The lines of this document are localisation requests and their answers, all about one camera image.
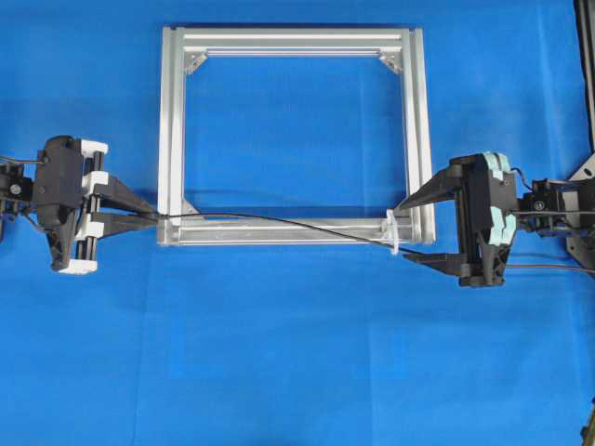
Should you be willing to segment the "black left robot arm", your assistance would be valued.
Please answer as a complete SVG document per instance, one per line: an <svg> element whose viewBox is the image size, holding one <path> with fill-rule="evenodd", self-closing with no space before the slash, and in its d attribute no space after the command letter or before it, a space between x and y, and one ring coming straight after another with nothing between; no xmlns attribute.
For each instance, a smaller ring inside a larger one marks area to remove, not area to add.
<svg viewBox="0 0 595 446"><path fill-rule="evenodd" d="M99 240L165 219L104 170L108 150L103 142L56 136L34 160L1 158L1 221L32 222L46 237L55 272L94 272Z"/></svg>

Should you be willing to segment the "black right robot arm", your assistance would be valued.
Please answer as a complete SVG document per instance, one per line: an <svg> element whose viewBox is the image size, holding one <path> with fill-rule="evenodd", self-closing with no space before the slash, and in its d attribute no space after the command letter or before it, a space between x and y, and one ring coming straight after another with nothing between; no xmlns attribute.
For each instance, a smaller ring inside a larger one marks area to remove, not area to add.
<svg viewBox="0 0 595 446"><path fill-rule="evenodd" d="M492 287L505 282L509 254L519 231L542 238L564 238L576 270L594 272L594 176L535 180L516 195L522 171L506 155L483 152L454 158L402 209L452 201L456 209L458 250L421 253L406 250L407 260L454 276L462 287Z"/></svg>

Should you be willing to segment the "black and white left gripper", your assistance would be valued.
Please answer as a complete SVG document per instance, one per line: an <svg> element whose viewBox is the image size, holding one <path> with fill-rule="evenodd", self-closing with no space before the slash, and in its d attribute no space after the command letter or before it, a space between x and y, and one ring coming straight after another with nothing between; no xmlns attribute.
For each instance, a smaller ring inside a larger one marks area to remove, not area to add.
<svg viewBox="0 0 595 446"><path fill-rule="evenodd" d="M77 212L83 203L83 174L86 160L107 154L105 143L71 136L57 136L46 141L37 153L39 164L33 182L33 209L52 257L51 268L64 271L70 266ZM135 215L93 213L90 221L99 223L99 238L157 225L152 216L156 210L120 181L96 184L93 194L101 206Z"/></svg>

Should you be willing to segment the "black and teal right gripper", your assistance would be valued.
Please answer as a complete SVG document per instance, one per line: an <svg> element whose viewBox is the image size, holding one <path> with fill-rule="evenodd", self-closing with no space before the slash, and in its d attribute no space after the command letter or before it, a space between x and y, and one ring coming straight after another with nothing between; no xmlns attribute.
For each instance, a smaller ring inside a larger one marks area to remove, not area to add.
<svg viewBox="0 0 595 446"><path fill-rule="evenodd" d="M460 254L405 254L418 265L459 277L468 287L500 286L517 231L514 174L506 155L483 152L457 157L396 207L402 211L456 202Z"/></svg>

